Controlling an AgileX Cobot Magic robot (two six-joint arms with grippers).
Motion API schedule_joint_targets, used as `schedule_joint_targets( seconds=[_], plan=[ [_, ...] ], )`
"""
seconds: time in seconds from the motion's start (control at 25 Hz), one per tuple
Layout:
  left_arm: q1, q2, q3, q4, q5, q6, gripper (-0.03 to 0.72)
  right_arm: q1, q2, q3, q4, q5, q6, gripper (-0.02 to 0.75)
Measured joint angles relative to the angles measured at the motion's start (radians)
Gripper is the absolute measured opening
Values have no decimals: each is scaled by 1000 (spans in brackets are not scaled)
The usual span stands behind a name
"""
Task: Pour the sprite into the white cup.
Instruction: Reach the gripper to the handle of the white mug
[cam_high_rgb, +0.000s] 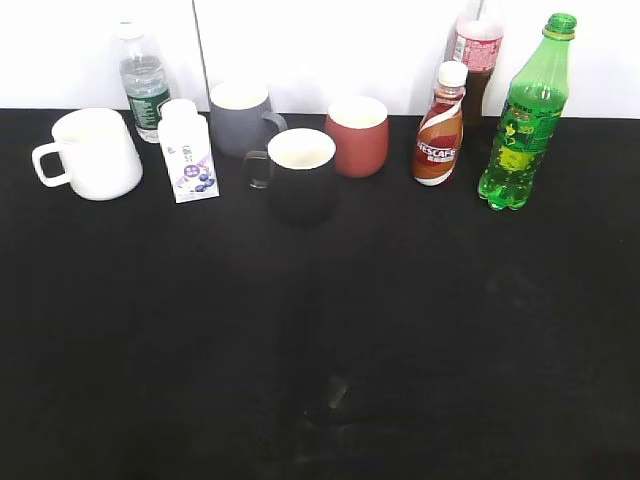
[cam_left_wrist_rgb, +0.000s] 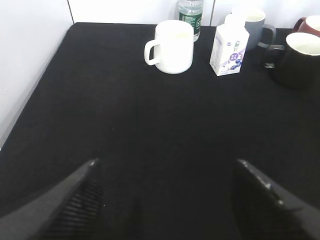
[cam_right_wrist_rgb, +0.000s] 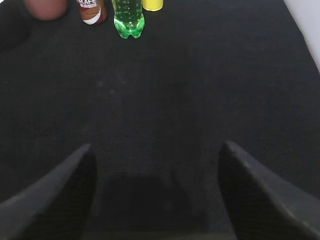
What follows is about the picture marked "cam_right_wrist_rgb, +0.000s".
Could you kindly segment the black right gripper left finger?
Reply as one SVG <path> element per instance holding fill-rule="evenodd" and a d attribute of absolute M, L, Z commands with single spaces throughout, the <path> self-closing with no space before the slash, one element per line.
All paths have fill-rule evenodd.
<path fill-rule="evenodd" d="M 84 144 L 0 204 L 2 240 L 79 240 L 96 194 L 97 160 Z"/>

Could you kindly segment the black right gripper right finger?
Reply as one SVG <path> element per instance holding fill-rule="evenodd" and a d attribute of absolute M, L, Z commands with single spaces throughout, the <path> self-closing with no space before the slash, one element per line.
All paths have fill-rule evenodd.
<path fill-rule="evenodd" d="M 219 151 L 218 184 L 238 240 L 318 240 L 320 200 L 232 141 Z"/>

